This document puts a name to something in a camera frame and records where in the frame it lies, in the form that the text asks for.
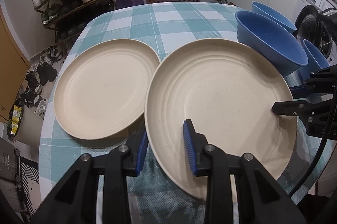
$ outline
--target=tablecloth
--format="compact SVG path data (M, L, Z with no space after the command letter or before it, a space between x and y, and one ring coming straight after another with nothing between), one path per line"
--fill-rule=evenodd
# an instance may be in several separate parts
M156 3L100 15L83 30L72 47L58 75L55 86L66 67L86 49L111 39L133 38L150 45L163 60L176 48L200 38L226 38L237 41L235 13L240 8L206 2ZM296 73L285 78L289 86L300 84ZM126 137L102 140L80 140L69 136L58 124L53 111L53 94L47 105L39 148L39 178L42 199L63 176L66 170L83 153L93 157L106 154L125 143ZM128 134L138 130L139 122L128 128ZM300 179L313 159L320 143L319 138L306 135L298 118L298 134L291 160L278 179L289 192ZM323 155L306 183L293 197L298 203L313 186L332 153L328 141ZM144 169L139 177L127 178L132 222L203 223L205 204L179 189L161 170L151 147L148 147ZM102 180L99 183L102 191ZM98 195L98 223L102 192Z

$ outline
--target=wheel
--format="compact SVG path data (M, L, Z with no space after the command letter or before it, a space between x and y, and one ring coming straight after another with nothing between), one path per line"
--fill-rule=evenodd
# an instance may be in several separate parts
M14 153L17 157L20 156L20 150L19 149L14 149Z
M15 175L15 181L17 181L17 182L21 181L21 177L18 174Z

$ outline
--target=teal and white tablecloth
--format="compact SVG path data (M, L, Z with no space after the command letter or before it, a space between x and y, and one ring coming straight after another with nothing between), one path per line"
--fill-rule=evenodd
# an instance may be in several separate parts
M161 60L176 48L201 38L225 38L237 41L235 13L240 8L206 2L156 3L129 7L100 15L91 21L72 47L56 82L65 68L86 49L111 39L133 38L150 45ZM287 76L289 86L300 84L297 74ZM45 113L40 150L39 176L41 197L44 199L66 170L83 153L93 157L106 154L125 143L125 137L102 140L80 140L70 137L55 119L53 93ZM128 129L132 134L137 124ZM298 120L298 134L293 156L278 179L289 192L300 179L313 159L320 139L306 135ZM293 197L298 203L313 186L332 153L328 141L324 153L306 183ZM161 170L151 148L139 177L128 178L129 203L132 222L135 224L203 223L204 202L180 190ZM102 207L102 192L98 194L98 223Z

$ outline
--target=light blue bowl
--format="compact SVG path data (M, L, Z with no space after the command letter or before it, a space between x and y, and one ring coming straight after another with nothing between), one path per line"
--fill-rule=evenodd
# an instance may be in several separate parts
M262 3L253 1L253 12L258 13L262 16L265 16L275 22L277 22L279 25L281 25L284 29L286 29L289 33L294 33L297 28L296 26L288 20L284 15L281 13L277 12L273 8L266 6Z
M299 69L303 80L308 79L311 72L317 72L330 66L325 56L323 56L323 54L317 49L317 47L310 41L306 39L302 40L302 46L304 48L304 51L307 53L309 60L307 66L301 67Z
M238 11L238 42L248 45L268 59L282 76L308 64L300 43L281 25L260 14Z

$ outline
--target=plate rim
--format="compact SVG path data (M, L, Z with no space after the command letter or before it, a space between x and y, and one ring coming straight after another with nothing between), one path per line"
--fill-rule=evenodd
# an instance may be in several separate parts
M73 134L70 134L69 132L67 132L65 129L64 129L64 127L63 127L63 125L60 123L60 121L59 121L59 119L58 119L58 117L57 117L57 114L56 114L56 111L55 111L55 103L54 103L54 101L55 101L55 98L57 97L56 96L56 91L57 91L57 87L58 87L58 84L60 83L60 81L61 81L61 79L62 79L62 76L64 75L64 73L65 73L65 71L76 61L76 59L78 59L83 53L85 53L85 52L87 52L87 51L89 51L89 50L91 50L92 48L95 48L96 46L98 47L98 46L102 46L102 44L104 44L104 43L106 43L106 42L114 42L114 41L121 41L121 40L127 40L127 41L130 41L130 40L132 40L132 41L136 41L136 42L139 42L139 43L142 43L142 44L144 44L144 45L146 45L148 48L150 48L154 53L155 53L155 55L157 56L157 58L158 58L158 61L159 61L159 65L160 65L160 63L161 63L161 61L160 61L160 57L159 57L159 55L157 54L157 52L150 46L150 45L148 45L148 44L146 44L145 42L142 42L142 41L140 41L140 40L137 40L137 39L133 39L133 38L115 38L115 39L110 39L110 40L106 40L106 41L104 41L104 42L100 42L100 43L98 43L98 44L95 44L94 46L91 46L90 48L88 48L88 49L86 49L86 50L84 50L82 53L80 53L78 56L76 56L73 60L72 60L72 62L64 69L64 71L62 72L62 75L60 76L60 78L58 79L58 82L56 83L56 86L55 86L55 91L54 91L54 94L53 94L53 111L54 111L54 116L55 116L55 119L56 119L56 121L57 121L57 123L60 125L60 127L62 128L62 130L63 131L65 131L68 135L70 135L70 136L72 136L72 137L75 137L75 138L77 138L77 139L83 139L83 140L98 140L98 139L103 139L103 138L107 138L107 137L111 137L111 136L114 136L114 135L116 135L116 134L118 134L119 132L121 132L121 131L123 131L123 130L125 130L126 128L128 128L129 126L131 126L132 124L134 124L143 114L144 114L144 111L134 120L134 121L132 121L132 123L130 123L128 126L126 126L125 128L123 128L123 129L121 129L121 130L119 130L118 132L115 132L115 133L113 133L113 134L110 134L110 135L108 135L108 136L104 136L104 137L99 137L99 138L79 138L79 137L77 137L77 136L74 136Z
M145 121L145 129L146 129L146 135L148 137L148 140L149 140L149 144L151 146L151 150L156 158L156 161L158 162L158 164L160 165L160 167L163 169L163 171L165 172L165 174L174 182L175 185L177 185L181 190L185 191L186 193L188 193L189 195L195 197L195 198L200 198L198 196L195 196L194 193L192 191L190 191L189 189L187 189L186 187L182 186L180 183L178 183L176 181L176 179L174 179L171 174L166 170L166 168L164 167L164 165L162 164L162 162L160 160L158 160L158 157L157 157L157 153L156 151L152 148L153 147L153 143L152 143L152 139L150 137L150 134L149 134L149 130L148 130L148 118L147 118L147 107L148 107L148 97L149 97L149 93L150 93L150 87L152 85L152 82L153 82L153 79L157 73L157 71L160 69L160 67L163 65L164 61L166 61L167 59L171 59L172 58L172 55L173 53L175 53L176 51L178 50L181 50L182 48L184 47L187 47L187 46L191 46L192 43L196 43L196 42L200 42L203 41L203 42L206 42L208 40L222 40L222 41L226 41L226 42L230 42L230 43L235 43L235 44L238 44L238 46L242 46L242 47L246 47L248 48L249 50L252 50L255 54L259 54L262 58L264 58L267 62L270 63L271 67L280 75L280 77L282 78L284 84L288 87L288 91L289 91L289 94L291 97L293 97L293 95L291 94L291 91L290 91L290 88L287 84L287 82L285 81L285 79L283 78L283 76L279 73L279 71L275 68L275 66L268 60L266 59L262 54L260 54L259 52L257 52L256 50L254 50L253 48L243 44L243 43L239 43L239 42L236 42L236 41L233 41L233 40L230 40L230 39L225 39L225 38L201 38L201 39L197 39L197 40L194 40L192 42L189 42L187 44L184 44L180 47L178 47L177 49L173 50L169 55L166 56L166 58L163 59L163 61L161 61L161 63L158 65L158 67L156 68L156 70L154 71L153 75L152 75L152 78L151 78L151 81L149 83L149 86L148 86L148 89L147 89L147 92L146 92L146 97L145 97L145 107L144 107L144 121ZM297 131L298 131L298 123L296 122L296 132L295 132L295 141L294 141L294 146L292 148L293 152L292 154L294 153L294 148L295 148L295 145L296 145L296 139L297 139Z

